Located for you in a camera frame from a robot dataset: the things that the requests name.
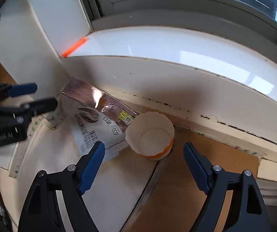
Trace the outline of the coffee carton box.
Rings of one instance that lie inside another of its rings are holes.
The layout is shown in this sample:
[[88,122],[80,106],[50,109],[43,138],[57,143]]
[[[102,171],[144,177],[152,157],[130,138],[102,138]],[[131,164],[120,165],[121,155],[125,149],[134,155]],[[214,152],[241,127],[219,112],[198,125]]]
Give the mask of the coffee carton box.
[[129,107],[77,78],[70,78],[61,93],[80,155],[88,154],[101,141],[105,146],[104,161],[108,161],[128,146],[125,132],[137,116]]

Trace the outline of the torn white paper cup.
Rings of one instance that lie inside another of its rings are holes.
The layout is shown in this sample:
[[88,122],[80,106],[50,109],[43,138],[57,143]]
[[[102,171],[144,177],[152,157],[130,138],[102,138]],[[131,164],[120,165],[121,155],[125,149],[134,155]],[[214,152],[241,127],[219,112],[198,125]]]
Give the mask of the torn white paper cup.
[[171,120],[159,112],[139,114],[126,129],[126,141],[142,157],[161,160],[172,149],[175,128]]

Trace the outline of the grey window frame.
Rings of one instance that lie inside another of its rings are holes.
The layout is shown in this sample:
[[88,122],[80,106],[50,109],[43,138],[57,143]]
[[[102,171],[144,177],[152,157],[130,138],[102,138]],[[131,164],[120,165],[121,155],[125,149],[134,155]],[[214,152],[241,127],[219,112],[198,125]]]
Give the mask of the grey window frame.
[[205,32],[277,64],[277,0],[81,0],[95,32],[137,26]]

